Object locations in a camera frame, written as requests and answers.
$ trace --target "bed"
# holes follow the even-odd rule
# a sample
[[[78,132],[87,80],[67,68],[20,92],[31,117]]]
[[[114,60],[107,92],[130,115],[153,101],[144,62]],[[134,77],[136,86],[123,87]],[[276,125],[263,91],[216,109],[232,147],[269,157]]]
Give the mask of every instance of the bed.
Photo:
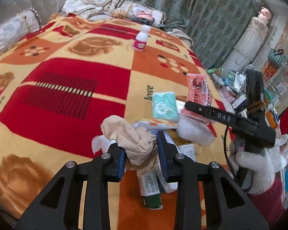
[[[151,118],[148,87],[186,95],[185,73],[206,74],[184,41],[159,29],[152,28],[143,52],[134,50],[140,27],[129,20],[54,14],[0,56],[0,207],[9,214],[19,218],[66,162],[101,154],[93,153],[91,141],[102,134],[106,117],[131,123]],[[212,105],[224,109],[208,83]],[[216,139],[209,147],[197,145],[197,160],[224,165],[225,126],[209,127]],[[171,136],[183,142],[175,131]],[[136,173],[127,172],[120,184],[109,184],[112,229],[173,229],[176,193],[162,200],[163,210],[144,208]]]

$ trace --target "colorful packet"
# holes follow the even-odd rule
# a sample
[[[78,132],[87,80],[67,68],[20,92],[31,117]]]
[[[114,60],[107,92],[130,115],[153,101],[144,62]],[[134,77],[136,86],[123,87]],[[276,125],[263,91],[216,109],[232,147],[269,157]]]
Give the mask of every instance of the colorful packet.
[[[187,73],[187,82],[189,93],[187,95],[187,101],[198,103],[205,106],[211,106],[212,96],[211,91],[208,88],[206,75],[197,73]],[[213,123],[212,120],[207,119],[195,112],[182,109],[181,114],[192,117],[201,123]]]

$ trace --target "crumpled cloth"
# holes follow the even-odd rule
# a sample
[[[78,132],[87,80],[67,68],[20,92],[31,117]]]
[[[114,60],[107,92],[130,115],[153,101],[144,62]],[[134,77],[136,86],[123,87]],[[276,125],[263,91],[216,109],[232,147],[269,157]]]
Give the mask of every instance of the crumpled cloth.
[[[137,170],[138,177],[152,171],[159,163],[156,135],[149,133],[145,127],[134,128],[116,115],[107,117],[100,127],[108,140],[115,140],[119,147],[126,150],[129,159],[126,169]]]

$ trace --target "plastic bottle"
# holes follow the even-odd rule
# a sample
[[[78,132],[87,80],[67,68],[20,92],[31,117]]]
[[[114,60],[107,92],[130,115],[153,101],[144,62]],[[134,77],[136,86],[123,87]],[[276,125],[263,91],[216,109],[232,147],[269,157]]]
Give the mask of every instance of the plastic bottle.
[[[141,31],[137,34],[135,41],[133,43],[133,48],[135,50],[143,51],[146,43],[148,41],[148,33],[151,30],[151,26],[142,25]]]

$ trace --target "white cotton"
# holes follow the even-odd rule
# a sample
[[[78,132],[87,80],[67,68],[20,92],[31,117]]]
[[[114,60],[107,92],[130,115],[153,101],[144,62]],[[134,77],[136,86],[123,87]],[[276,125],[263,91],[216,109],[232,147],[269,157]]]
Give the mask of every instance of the white cotton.
[[[178,124],[177,133],[183,139],[205,146],[210,146],[215,139],[208,126],[193,118],[179,114]]]

